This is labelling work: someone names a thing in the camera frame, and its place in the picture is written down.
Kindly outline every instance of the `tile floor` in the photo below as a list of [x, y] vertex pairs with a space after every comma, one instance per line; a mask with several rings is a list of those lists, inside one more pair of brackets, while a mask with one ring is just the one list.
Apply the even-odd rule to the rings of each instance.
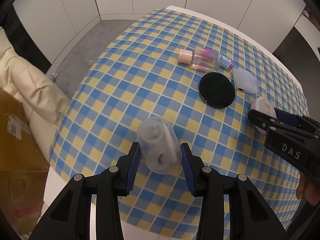
[[72, 98], [80, 82], [104, 49], [133, 22], [100, 21], [74, 46], [56, 71], [59, 75], [56, 84], [68, 98]]

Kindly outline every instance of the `tablecloth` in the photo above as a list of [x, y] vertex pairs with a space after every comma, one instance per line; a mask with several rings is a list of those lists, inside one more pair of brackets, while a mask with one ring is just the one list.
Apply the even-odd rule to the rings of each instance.
[[[259, 93], [237, 91], [229, 107], [207, 106], [198, 93], [204, 73], [177, 62], [179, 49], [203, 47], [233, 58], [234, 68], [255, 75]], [[230, 72], [219, 71], [233, 82]], [[76, 173], [99, 174], [128, 153], [142, 120], [161, 116], [205, 165], [224, 175], [246, 174], [286, 226], [299, 204], [298, 171], [266, 149], [264, 135], [249, 123], [248, 111], [257, 96], [284, 111], [308, 115], [303, 92], [261, 50], [203, 19], [155, 9], [118, 36], [87, 73], [55, 135], [50, 165], [65, 180]], [[141, 160], [134, 188], [119, 198], [119, 210], [121, 219], [132, 225], [195, 239], [201, 202], [188, 192], [181, 167], [161, 175]], [[225, 196], [225, 238], [228, 208]]]

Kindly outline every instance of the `pink bottle cap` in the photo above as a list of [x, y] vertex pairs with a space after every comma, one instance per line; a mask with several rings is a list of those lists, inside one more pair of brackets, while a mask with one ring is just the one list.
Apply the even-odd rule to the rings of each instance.
[[179, 52], [178, 60], [180, 63], [191, 64], [192, 55], [193, 55], [192, 51], [186, 50], [186, 49], [181, 49]]

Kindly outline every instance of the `baseboard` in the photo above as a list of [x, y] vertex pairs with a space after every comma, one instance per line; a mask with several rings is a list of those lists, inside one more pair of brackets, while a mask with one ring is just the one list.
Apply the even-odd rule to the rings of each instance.
[[46, 75], [50, 76], [53, 72], [57, 70], [61, 62], [68, 55], [68, 53], [73, 49], [73, 47], [85, 36], [95, 25], [100, 22], [100, 16], [92, 20], [86, 27], [84, 27], [60, 52], [57, 58], [52, 63], [51, 67], [48, 69]]
[[102, 14], [100, 15], [101, 20], [138, 20], [144, 14], [137, 14], [137, 13], [116, 13], [116, 14]]

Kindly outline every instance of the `white sticker label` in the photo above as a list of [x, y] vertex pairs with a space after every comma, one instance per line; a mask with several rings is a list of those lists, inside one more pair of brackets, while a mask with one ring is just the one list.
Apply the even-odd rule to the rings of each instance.
[[8, 117], [7, 132], [12, 134], [15, 138], [21, 140], [21, 125], [12, 115]]

